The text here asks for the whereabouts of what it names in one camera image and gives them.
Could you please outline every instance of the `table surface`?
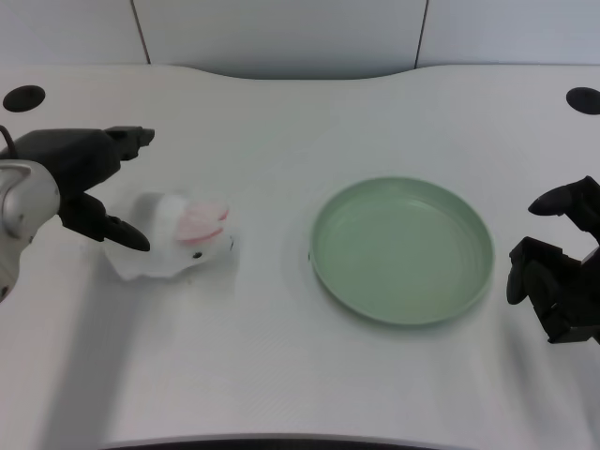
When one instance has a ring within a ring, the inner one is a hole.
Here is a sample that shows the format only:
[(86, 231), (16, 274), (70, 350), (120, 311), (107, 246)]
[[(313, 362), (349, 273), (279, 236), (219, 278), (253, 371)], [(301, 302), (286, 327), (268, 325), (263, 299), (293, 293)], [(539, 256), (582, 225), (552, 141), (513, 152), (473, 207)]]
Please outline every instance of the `table surface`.
[[(541, 193), (600, 179), (600, 116), (566, 92), (600, 67), (432, 67), (364, 81), (249, 81), (182, 67), (27, 67), (0, 111), (34, 128), (141, 125), (156, 138), (92, 194), (196, 188), (227, 196), (231, 258), (168, 281), (118, 279), (100, 244), (42, 227), (0, 305), (0, 447), (71, 449), (293, 433), (435, 448), (600, 445), (600, 349), (551, 346), (529, 302), (504, 297), (524, 236), (582, 258), (594, 241), (535, 217)], [(341, 188), (421, 178), (470, 203), (496, 248), (489, 296), (439, 326), (358, 317), (320, 288), (311, 221)]]

